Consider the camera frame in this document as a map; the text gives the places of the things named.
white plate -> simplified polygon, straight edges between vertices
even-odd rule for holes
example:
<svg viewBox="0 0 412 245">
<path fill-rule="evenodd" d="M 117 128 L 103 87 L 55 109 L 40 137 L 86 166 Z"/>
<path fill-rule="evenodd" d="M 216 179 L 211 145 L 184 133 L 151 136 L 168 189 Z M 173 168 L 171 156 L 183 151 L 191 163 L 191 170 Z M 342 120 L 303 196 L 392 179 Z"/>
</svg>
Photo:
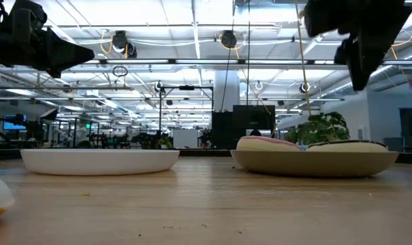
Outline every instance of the white plate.
<svg viewBox="0 0 412 245">
<path fill-rule="evenodd" d="M 26 168 L 40 174 L 100 176 L 143 174 L 170 169 L 177 150 L 33 149 L 21 150 Z"/>
<path fill-rule="evenodd" d="M 364 177 L 395 163 L 397 152 L 277 152 L 232 150 L 252 172 L 302 177 Z"/>
</svg>

table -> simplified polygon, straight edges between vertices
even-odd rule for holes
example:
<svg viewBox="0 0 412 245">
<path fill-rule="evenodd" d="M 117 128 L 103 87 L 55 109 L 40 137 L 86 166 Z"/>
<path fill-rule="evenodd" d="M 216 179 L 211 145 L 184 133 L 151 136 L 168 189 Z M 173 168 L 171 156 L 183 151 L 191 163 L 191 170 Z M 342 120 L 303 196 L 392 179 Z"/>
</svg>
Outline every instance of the table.
<svg viewBox="0 0 412 245">
<path fill-rule="evenodd" d="M 348 180 L 251 174 L 227 157 L 182 157 L 137 176 L 0 168 L 16 198 L 0 245 L 412 245 L 412 165 Z"/>
</svg>

ceiling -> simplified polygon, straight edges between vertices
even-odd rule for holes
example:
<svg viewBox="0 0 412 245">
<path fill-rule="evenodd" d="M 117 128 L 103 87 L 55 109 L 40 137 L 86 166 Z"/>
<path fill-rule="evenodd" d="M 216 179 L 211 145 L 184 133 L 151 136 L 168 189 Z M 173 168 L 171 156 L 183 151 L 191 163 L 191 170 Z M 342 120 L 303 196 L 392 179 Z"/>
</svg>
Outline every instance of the ceiling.
<svg viewBox="0 0 412 245">
<path fill-rule="evenodd" d="M 10 10 L 14 1 L 5 1 L 5 8 Z M 63 72 L 61 79 L 52 79 L 46 73 L 37 72 L 27 67 L 6 68 L 0 66 L 0 86 L 46 86 L 62 87 L 67 84 L 74 87 L 87 87 L 86 90 L 73 90 L 65 93 L 60 90 L 33 91 L 32 95 L 3 91 L 0 95 L 20 97 L 113 97 L 130 98 L 132 100 L 113 99 L 115 108 L 108 105 L 97 105 L 92 100 L 55 101 L 46 100 L 55 105 L 73 105 L 77 110 L 63 109 L 65 112 L 130 112 L 142 113 L 143 123 L 150 118 L 158 117 L 156 107 L 158 101 L 148 100 L 158 96 L 155 91 L 157 82 L 164 86 L 213 86 L 215 70 L 226 69 L 227 64 L 195 65 L 198 59 L 258 59 L 262 65 L 252 65 L 249 71 L 249 97 L 255 98 L 302 98 L 299 86 L 304 82 L 301 65 L 292 65 L 292 61 L 300 61 L 302 53 L 305 59 L 317 61 L 332 60 L 337 47 L 344 37 L 335 32 L 311 39 L 307 36 L 304 25 L 301 36 L 298 26 L 294 1 L 251 0 L 250 18 L 247 3 L 237 0 L 234 17 L 234 32 L 238 39 L 238 51 L 225 49 L 219 42 L 224 30 L 231 30 L 233 24 L 231 0 L 38 0 L 48 15 L 47 27 L 51 27 L 61 38 L 75 42 L 94 50 L 96 59 L 124 59 L 123 55 L 110 52 L 110 37 L 115 31 L 127 32 L 129 41 L 138 51 L 138 59 L 193 59 L 189 64 L 154 64 L 155 61 L 144 61 L 141 64 L 124 65 L 128 74 L 117 78 L 112 73 L 115 65 L 93 63 L 79 65 Z M 398 59 L 412 60 L 412 15 L 398 35 L 395 42 Z M 393 59 L 392 53 L 386 59 Z M 287 65 L 271 65 L 265 60 L 288 60 Z M 230 69 L 238 71 L 240 81 L 246 83 L 248 67 L 231 65 Z M 317 98 L 340 98 L 351 88 L 346 67 L 334 65 L 308 65 L 306 79 L 311 85 L 311 95 Z M 262 89 L 255 85 L 261 83 Z M 374 76 L 370 89 L 377 90 L 388 86 L 391 81 Z M 173 105 L 164 104 L 164 108 L 204 108 L 204 111 L 172 116 L 175 109 L 168 110 L 168 125 L 209 124 L 211 110 L 211 94 L 208 91 L 174 90 L 168 95 L 177 98 L 196 98 L 197 100 L 174 100 Z M 277 99 L 265 101 L 276 104 Z M 295 101 L 287 101 L 283 108 L 295 108 Z M 112 120 L 125 120 L 115 114 Z"/>
</svg>

beige plate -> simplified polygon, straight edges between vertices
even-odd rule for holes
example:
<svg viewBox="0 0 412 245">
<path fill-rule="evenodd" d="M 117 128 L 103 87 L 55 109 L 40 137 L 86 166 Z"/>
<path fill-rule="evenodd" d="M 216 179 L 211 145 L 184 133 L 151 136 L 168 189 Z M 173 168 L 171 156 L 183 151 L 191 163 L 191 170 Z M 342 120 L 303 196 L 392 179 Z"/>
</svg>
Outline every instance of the beige plate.
<svg viewBox="0 0 412 245">
<path fill-rule="evenodd" d="M 252 172 L 305 177 L 371 176 L 398 158 L 397 152 L 231 152 L 239 165 Z"/>
</svg>

